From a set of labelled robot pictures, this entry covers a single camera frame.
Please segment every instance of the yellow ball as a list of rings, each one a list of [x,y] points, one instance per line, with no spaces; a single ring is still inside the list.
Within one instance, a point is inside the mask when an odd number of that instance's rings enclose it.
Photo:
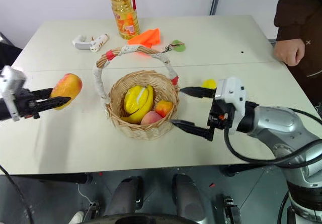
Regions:
[[[217,85],[214,79],[208,79],[203,82],[202,87],[208,89],[215,89]]]

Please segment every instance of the person's hand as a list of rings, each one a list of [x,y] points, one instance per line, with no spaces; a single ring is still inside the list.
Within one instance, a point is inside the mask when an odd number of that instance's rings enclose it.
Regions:
[[[277,41],[274,54],[288,66],[296,66],[304,57],[305,45],[301,39]]]

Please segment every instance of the orange napkin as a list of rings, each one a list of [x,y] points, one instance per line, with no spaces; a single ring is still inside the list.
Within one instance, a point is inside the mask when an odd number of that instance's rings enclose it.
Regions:
[[[151,48],[154,44],[160,43],[160,29],[149,29],[127,41],[128,44],[142,44]]]

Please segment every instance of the cable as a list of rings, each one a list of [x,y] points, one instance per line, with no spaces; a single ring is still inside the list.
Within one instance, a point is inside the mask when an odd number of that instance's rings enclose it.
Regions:
[[[229,126],[228,125],[224,129],[224,140],[225,140],[226,146],[229,149],[229,151],[241,160],[244,160],[246,162],[249,162],[249,163],[255,164],[255,165],[278,165],[278,166],[281,166],[282,168],[285,167],[285,168],[289,168],[289,169],[292,167],[295,168],[294,167],[295,165],[279,165],[279,164],[289,161],[295,157],[298,157],[299,155],[303,154],[305,151],[307,151],[311,147],[322,143],[322,139],[317,139],[312,142],[309,142],[305,146],[299,148],[298,150],[296,150],[296,151],[292,152],[291,154],[286,155],[284,157],[273,159],[273,160],[258,160],[258,159],[250,159],[250,158],[245,157],[235,151],[235,149],[231,146],[231,143],[229,140]],[[315,163],[315,162],[319,161],[320,159],[322,159],[322,154],[315,157],[314,159],[310,160],[310,164]],[[303,163],[300,163],[299,165],[306,166],[306,165],[308,165],[307,164],[308,162],[309,161],[303,162]]]
[[[89,208],[88,208],[88,210],[86,211],[86,214],[85,214],[85,216],[84,216],[84,218],[83,218],[83,221],[85,221],[85,220],[86,220],[86,216],[87,216],[87,214],[89,213],[89,211],[90,211],[90,209],[91,209],[91,207],[92,207],[93,205],[94,205],[94,203],[89,205]]]
[[[90,204],[94,204],[94,202],[92,202],[87,196],[81,193],[81,191],[79,190],[79,184],[77,184],[77,190],[82,197],[85,197],[89,201]]]
[[[287,202],[287,199],[288,199],[288,191],[284,195],[284,198],[283,198],[281,206],[280,206],[280,210],[278,211],[277,224],[282,223],[283,210],[284,210],[285,204]]]
[[[322,125],[322,120],[321,120],[321,119],[319,119],[319,118],[317,118],[317,117],[315,117],[315,116],[314,116],[314,115],[312,115],[312,114],[309,114],[309,113],[307,113],[307,112],[304,112],[304,111],[302,111],[302,110],[298,110],[298,109],[294,109],[294,108],[288,108],[288,109],[292,110],[293,112],[297,112],[297,113],[299,113],[299,114],[303,114],[303,115],[305,115],[305,116],[307,116],[307,117],[310,117],[310,118],[312,118],[313,120],[317,121],[319,124],[321,124],[321,125]]]
[[[318,119],[317,117],[307,113],[307,112],[304,112],[304,111],[301,111],[301,110],[298,110],[298,109],[293,109],[293,108],[290,108],[292,111],[294,112],[297,112],[297,113],[300,113],[300,114],[303,114],[305,116],[308,116],[310,118],[312,118],[313,120],[317,121],[319,124],[322,125],[322,121],[320,119]],[[309,142],[308,144],[306,144],[305,146],[299,148],[298,150],[292,152],[291,154],[289,155],[286,155],[284,157],[281,157],[281,158],[277,158],[277,159],[273,159],[273,160],[258,160],[258,159],[251,159],[251,158],[248,158],[248,157],[245,157],[241,154],[239,154],[238,152],[235,151],[235,149],[232,147],[231,143],[230,143],[230,140],[229,140],[229,124],[226,125],[225,129],[224,129],[224,140],[225,140],[225,143],[226,143],[226,146],[227,148],[229,149],[229,151],[235,155],[237,158],[241,159],[241,160],[244,160],[246,162],[249,162],[251,164],[256,164],[256,165],[276,165],[278,167],[281,167],[281,168],[285,168],[285,169],[296,169],[296,168],[301,168],[301,167],[305,167],[305,166],[308,166],[308,165],[311,165],[311,164],[314,164],[320,160],[322,160],[322,154],[309,160],[309,161],[305,161],[303,163],[299,163],[299,164],[292,164],[292,165],[287,165],[287,164],[282,164],[284,162],[287,162],[295,157],[298,157],[300,155],[302,155],[304,152],[306,152],[307,150],[309,150],[310,148],[312,148],[313,146],[315,145],[318,145],[318,144],[321,144],[322,143],[322,139],[316,139],[312,142]]]
[[[0,165],[0,170],[6,175],[7,179],[9,180],[9,182],[13,185],[14,189],[19,194],[21,202],[23,203],[23,205],[24,205],[24,207],[25,207],[25,209],[27,211],[29,224],[34,224],[34,220],[32,218],[32,214],[31,214],[31,210],[29,208],[29,205],[27,204],[27,202],[25,200],[25,197],[22,194],[21,190],[19,189],[18,185],[14,182],[14,180],[11,178],[10,174],[1,165]]]
[[[82,193],[81,193],[81,191],[79,190],[79,184],[77,184],[77,190],[78,190],[79,194],[80,194],[82,197],[86,198],[86,199],[89,201],[89,203],[90,203],[89,208],[88,208],[88,210],[86,211],[86,214],[85,214],[85,216],[84,216],[84,218],[83,218],[83,221],[84,221],[84,220],[85,220],[85,218],[86,218],[86,216],[87,216],[87,214],[89,213],[89,211],[90,211],[91,207],[92,207],[95,203],[94,203],[93,201],[91,201],[87,196],[85,196],[84,194],[82,194]]]

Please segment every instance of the wicker basket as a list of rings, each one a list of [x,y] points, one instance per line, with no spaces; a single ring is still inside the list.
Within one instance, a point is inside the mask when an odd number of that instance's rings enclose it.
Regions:
[[[115,56],[136,51],[160,59],[169,70],[171,80],[154,70],[141,70],[127,74],[119,79],[107,95],[104,91],[102,82],[102,69],[106,67],[109,64],[109,61]],[[106,102],[105,107],[109,117],[111,117],[114,126],[120,129],[126,136],[136,139],[151,140],[160,137],[172,128],[173,125],[169,122],[169,119],[176,118],[179,103],[179,88],[177,86],[178,76],[172,69],[165,54],[141,45],[127,45],[122,48],[120,47],[110,50],[106,54],[102,55],[102,57],[96,62],[94,67],[94,76],[96,88]],[[174,104],[171,112],[160,121],[148,125],[130,124],[121,120],[120,117],[128,116],[123,107],[125,94],[128,89],[135,85],[145,87],[147,85],[151,85],[154,91],[153,105],[155,106],[160,100],[171,101]]]

